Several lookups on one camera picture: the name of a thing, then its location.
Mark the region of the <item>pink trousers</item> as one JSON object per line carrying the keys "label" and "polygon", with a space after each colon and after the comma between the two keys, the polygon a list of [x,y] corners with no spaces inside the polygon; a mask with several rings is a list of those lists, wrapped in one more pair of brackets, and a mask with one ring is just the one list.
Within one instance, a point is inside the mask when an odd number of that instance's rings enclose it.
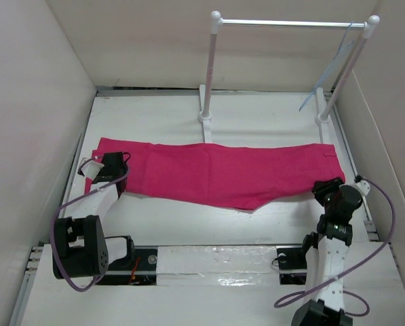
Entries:
{"label": "pink trousers", "polygon": [[225,147],[162,145],[102,138],[93,156],[128,152],[126,191],[226,209],[254,211],[278,198],[344,179],[334,145]]}

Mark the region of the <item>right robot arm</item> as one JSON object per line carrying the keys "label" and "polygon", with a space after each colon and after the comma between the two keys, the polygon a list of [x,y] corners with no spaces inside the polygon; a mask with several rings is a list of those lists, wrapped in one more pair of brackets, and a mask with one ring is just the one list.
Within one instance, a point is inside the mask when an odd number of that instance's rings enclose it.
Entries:
{"label": "right robot arm", "polygon": [[352,325],[345,312],[343,279],[345,260],[352,243],[350,220],[363,203],[356,188],[337,177],[314,183],[312,194],[324,207],[316,231],[306,235],[298,251],[307,267],[306,289],[309,295],[294,313],[292,325]]}

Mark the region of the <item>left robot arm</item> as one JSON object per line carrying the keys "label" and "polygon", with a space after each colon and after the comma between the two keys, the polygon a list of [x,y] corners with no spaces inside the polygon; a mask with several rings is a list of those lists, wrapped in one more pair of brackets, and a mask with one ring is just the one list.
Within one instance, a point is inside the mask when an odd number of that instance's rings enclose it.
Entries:
{"label": "left robot arm", "polygon": [[54,275],[59,279],[93,276],[99,278],[110,267],[129,269],[136,263],[130,236],[104,235],[102,221],[126,190],[128,152],[104,153],[84,160],[77,171],[94,187],[70,201],[76,205],[70,217],[53,224]]}

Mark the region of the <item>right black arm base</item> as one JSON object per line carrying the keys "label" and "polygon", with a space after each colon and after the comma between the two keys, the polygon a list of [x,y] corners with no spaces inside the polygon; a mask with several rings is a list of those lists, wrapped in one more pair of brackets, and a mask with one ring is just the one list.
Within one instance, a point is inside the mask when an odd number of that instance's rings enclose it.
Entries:
{"label": "right black arm base", "polygon": [[280,285],[304,285],[307,279],[306,253],[313,242],[311,234],[305,236],[302,244],[276,247],[272,266],[279,271]]}

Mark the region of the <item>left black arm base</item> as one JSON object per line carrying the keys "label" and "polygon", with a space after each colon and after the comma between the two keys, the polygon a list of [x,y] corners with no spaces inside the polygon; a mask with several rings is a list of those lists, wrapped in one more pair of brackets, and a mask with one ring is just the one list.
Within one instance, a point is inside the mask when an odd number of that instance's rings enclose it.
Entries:
{"label": "left black arm base", "polygon": [[157,247],[136,247],[133,258],[114,261],[97,285],[156,285],[157,256]]}

